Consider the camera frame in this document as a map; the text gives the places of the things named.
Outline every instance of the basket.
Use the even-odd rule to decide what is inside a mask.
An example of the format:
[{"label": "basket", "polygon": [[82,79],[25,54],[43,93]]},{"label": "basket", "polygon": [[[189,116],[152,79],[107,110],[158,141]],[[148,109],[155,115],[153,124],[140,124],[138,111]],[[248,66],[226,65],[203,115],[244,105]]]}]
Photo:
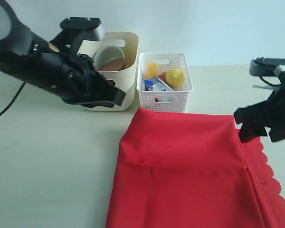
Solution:
[{"label": "basket", "polygon": [[125,70],[121,71],[99,71],[106,79],[113,80],[115,86],[124,92],[126,96],[121,106],[115,105],[113,108],[94,107],[86,108],[90,111],[123,111],[131,107],[135,98],[135,82],[136,69],[138,58],[138,43],[139,38],[136,34],[131,32],[106,32],[100,41],[84,40],[79,53],[86,54],[91,57],[103,47],[115,45],[120,47],[124,52]]},{"label": "basket", "polygon": [[[185,82],[173,92],[149,92],[144,90],[148,63],[158,63],[158,73],[179,68],[185,74]],[[137,90],[140,106],[156,112],[185,113],[193,90],[186,57],[183,53],[141,53],[138,58]]]}]

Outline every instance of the white bowl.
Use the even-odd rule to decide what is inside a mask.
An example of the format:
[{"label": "white bowl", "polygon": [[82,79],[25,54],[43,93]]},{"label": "white bowl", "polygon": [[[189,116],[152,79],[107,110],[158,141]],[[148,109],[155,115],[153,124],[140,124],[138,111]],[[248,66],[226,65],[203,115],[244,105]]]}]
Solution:
[{"label": "white bowl", "polygon": [[124,58],[123,50],[118,46],[106,46],[100,49],[93,58],[95,69],[99,69],[117,58]]}]

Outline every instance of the white storage bin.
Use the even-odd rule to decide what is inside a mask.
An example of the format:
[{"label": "white storage bin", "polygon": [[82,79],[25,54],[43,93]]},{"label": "white storage bin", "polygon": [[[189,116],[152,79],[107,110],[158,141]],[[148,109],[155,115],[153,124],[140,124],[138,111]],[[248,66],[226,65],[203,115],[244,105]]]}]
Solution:
[{"label": "white storage bin", "polygon": [[122,106],[86,108],[90,111],[123,111],[130,108],[134,102],[139,45],[139,38],[136,34],[131,32],[106,32],[100,41],[84,40],[78,52],[94,57],[100,49],[110,45],[118,46],[123,50],[125,70],[100,71],[99,73],[104,75],[106,79],[115,81],[116,87],[126,92],[126,96]]},{"label": "white storage bin", "polygon": [[[159,75],[179,68],[185,74],[184,84],[175,88],[173,92],[145,91],[144,80],[149,63],[158,63]],[[156,112],[185,113],[190,93],[193,90],[185,55],[182,53],[141,53],[138,58],[137,90],[140,105],[144,109]],[[157,98],[165,98],[161,100],[170,102],[157,102]]]}]

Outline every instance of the black cable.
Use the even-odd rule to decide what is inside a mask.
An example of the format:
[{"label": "black cable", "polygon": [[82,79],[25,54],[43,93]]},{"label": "black cable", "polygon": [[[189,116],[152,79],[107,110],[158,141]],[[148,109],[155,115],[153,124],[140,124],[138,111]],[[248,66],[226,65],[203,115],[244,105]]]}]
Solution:
[{"label": "black cable", "polygon": [[18,92],[16,93],[16,95],[15,95],[14,98],[12,99],[12,101],[8,104],[8,106],[6,106],[5,109],[3,109],[3,110],[0,112],[0,116],[2,116],[2,115],[13,105],[13,103],[15,102],[15,100],[17,99],[17,97],[19,96],[19,94],[21,93],[21,91],[22,91],[22,89],[23,89],[23,87],[24,87],[25,84],[26,84],[25,82],[22,83],[22,85],[20,86]]},{"label": "black cable", "polygon": [[277,86],[280,86],[281,84],[272,84],[272,83],[270,83],[270,82],[268,82],[268,81],[266,81],[262,76],[259,76],[259,78],[263,81],[263,82],[265,82],[267,85],[270,85],[270,86],[272,86],[272,87],[277,87]]}]

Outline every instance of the white wall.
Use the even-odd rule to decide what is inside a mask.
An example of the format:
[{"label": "white wall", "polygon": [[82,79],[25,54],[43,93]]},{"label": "white wall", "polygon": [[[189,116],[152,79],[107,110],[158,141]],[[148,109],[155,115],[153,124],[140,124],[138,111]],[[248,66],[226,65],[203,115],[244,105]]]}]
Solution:
[{"label": "white wall", "polygon": [[99,17],[133,31],[140,51],[186,54],[189,66],[285,57],[285,0],[8,0],[24,24],[51,39],[67,16]]}]

